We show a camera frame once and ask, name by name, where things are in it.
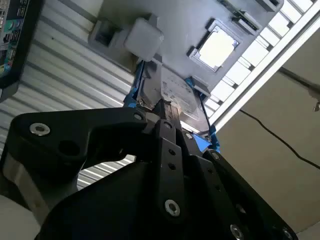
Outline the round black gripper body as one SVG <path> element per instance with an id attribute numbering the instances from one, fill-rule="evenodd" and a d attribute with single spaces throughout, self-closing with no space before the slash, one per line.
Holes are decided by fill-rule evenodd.
<path id="1" fill-rule="evenodd" d="M 39 240 L 224 240 L 180 162 L 134 162 L 61 201 Z"/>

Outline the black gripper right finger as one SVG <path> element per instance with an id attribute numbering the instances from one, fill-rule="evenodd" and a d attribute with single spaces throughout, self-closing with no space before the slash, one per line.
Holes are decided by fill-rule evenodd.
<path id="1" fill-rule="evenodd" d="M 296 240 L 293 229 L 218 153 L 201 152 L 194 136 L 182 130 L 178 109 L 163 102 L 163 118 L 176 129 L 183 166 L 192 187 L 192 212 L 201 232 L 217 240 Z"/>

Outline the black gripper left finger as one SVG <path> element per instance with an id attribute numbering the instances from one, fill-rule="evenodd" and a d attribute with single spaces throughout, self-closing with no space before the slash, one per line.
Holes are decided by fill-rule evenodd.
<path id="1" fill-rule="evenodd" d="M 182 164 L 180 125 L 132 107 L 34 112 L 16 116 L 3 150 L 10 197 L 38 220 L 77 190 L 79 172 L 127 155 Z"/>

